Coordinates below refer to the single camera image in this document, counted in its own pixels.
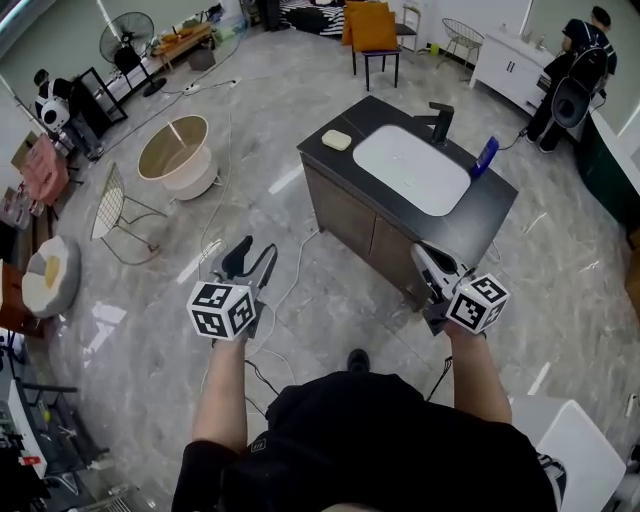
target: white cabinet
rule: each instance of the white cabinet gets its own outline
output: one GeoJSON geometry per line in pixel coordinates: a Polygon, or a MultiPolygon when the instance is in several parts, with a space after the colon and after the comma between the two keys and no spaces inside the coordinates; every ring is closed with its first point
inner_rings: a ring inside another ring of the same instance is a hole
{"type": "Polygon", "coordinates": [[[479,80],[533,114],[544,96],[538,81],[552,60],[550,53],[538,51],[520,38],[490,33],[485,37],[469,85],[474,87],[479,80]]]}

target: soap bar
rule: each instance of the soap bar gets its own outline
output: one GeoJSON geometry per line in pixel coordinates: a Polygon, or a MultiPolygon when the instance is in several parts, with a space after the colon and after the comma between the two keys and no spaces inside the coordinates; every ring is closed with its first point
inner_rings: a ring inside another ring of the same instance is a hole
{"type": "Polygon", "coordinates": [[[351,144],[351,137],[337,130],[329,130],[322,136],[322,143],[338,151],[344,151],[351,144]]]}

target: standing fan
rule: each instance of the standing fan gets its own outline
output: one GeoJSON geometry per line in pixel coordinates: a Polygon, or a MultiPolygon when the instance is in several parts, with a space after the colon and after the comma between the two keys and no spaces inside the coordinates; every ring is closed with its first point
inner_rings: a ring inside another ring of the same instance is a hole
{"type": "Polygon", "coordinates": [[[166,78],[153,81],[142,64],[142,57],[151,44],[153,34],[153,21],[149,16],[142,12],[128,12],[107,25],[100,36],[100,53],[105,60],[116,65],[131,89],[133,87],[127,73],[133,71],[136,66],[142,68],[149,82],[143,93],[145,97],[155,94],[167,83],[166,78]]]}

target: person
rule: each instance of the person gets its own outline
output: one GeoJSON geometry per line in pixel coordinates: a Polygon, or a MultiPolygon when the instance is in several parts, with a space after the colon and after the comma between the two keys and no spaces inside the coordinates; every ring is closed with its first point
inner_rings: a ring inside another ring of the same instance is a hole
{"type": "Polygon", "coordinates": [[[244,342],[216,341],[173,512],[557,511],[560,480],[543,465],[561,466],[511,425],[485,337],[445,331],[455,408],[355,350],[348,371],[285,388],[249,446],[244,342]]]}
{"type": "Polygon", "coordinates": [[[62,78],[49,81],[49,73],[45,69],[39,70],[34,78],[34,83],[38,87],[38,97],[35,101],[36,115],[42,119],[42,107],[50,99],[50,96],[61,98],[68,104],[70,119],[62,127],[62,131],[71,139],[73,145],[91,161],[98,160],[104,153],[104,148],[96,134],[87,124],[82,112],[72,101],[73,84],[62,78]]]}
{"type": "MultiPolygon", "coordinates": [[[[598,46],[607,52],[608,74],[614,75],[618,66],[618,56],[613,46],[607,39],[606,33],[611,28],[611,17],[602,7],[594,7],[591,12],[591,23],[572,19],[562,31],[564,40],[562,50],[565,52],[545,68],[545,73],[551,78],[551,86],[547,95],[542,100],[536,114],[527,127],[525,138],[533,144],[542,135],[549,119],[551,119],[551,104],[553,96],[560,85],[561,80],[567,76],[571,65],[577,55],[587,47],[598,46]]],[[[554,122],[539,144],[542,153],[553,151],[560,138],[564,134],[564,128],[554,122]]]]}

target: round cushion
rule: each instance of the round cushion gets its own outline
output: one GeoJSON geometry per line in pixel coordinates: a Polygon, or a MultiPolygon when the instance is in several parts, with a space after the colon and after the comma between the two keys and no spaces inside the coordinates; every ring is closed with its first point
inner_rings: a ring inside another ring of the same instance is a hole
{"type": "Polygon", "coordinates": [[[48,318],[67,310],[80,282],[80,249],[70,238],[44,242],[22,278],[22,301],[34,316],[48,318]]]}

